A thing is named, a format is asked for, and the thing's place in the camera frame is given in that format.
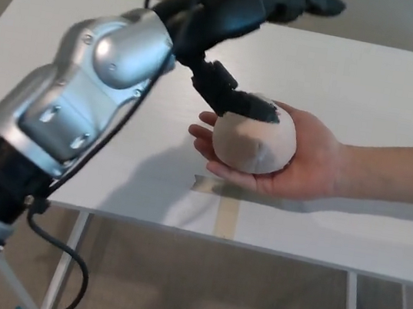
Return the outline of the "person's bare hand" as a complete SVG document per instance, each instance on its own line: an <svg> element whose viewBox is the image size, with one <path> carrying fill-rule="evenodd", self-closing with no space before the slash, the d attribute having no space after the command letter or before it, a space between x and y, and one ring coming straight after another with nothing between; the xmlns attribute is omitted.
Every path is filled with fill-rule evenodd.
<svg viewBox="0 0 413 309"><path fill-rule="evenodd" d="M194 138L196 150L206 158L207 170L227 182L268 196L307 201L339 195L347 147L311 113L280 101L276 105L291 115L297 129L297 151L287 167L261 175L236 171L215 156L211 130L190 125L188 133Z"/></svg>

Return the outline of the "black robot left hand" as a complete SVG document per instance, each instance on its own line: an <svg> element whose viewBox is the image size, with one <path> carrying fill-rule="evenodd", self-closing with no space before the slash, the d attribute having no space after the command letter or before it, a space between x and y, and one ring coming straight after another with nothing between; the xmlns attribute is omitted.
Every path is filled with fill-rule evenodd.
<svg viewBox="0 0 413 309"><path fill-rule="evenodd" d="M217 116L232 112L245 118L277 124L278 111L270 101L240 91L234 77L205 53L220 42L239 38L271 22L288 24L302 14L336 17L346 9L342 0L164 0L154 6L175 41L174 56L188 67L195 90Z"/></svg>

